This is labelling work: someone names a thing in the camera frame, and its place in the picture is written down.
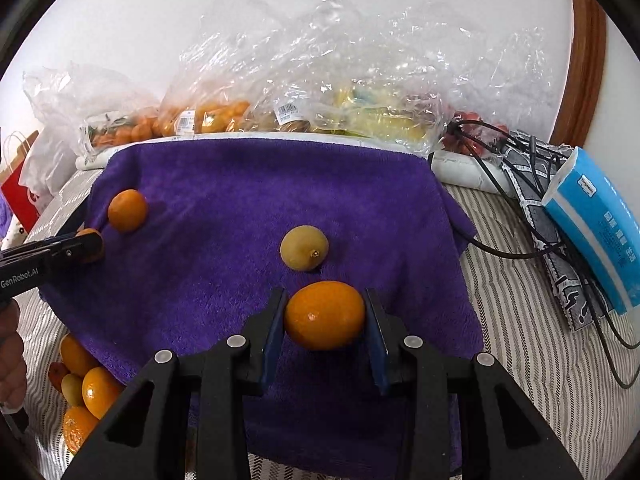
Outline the left hand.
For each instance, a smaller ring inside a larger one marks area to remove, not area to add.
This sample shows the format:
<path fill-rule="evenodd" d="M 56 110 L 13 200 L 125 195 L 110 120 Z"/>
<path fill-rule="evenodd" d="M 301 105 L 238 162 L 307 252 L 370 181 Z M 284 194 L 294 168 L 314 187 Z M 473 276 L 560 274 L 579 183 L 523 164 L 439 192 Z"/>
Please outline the left hand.
<path fill-rule="evenodd" d="M 1 311 L 1 408 L 6 413 L 18 411 L 27 389 L 27 366 L 24 360 L 24 342 L 17 333 L 20 307 L 10 300 Z"/>

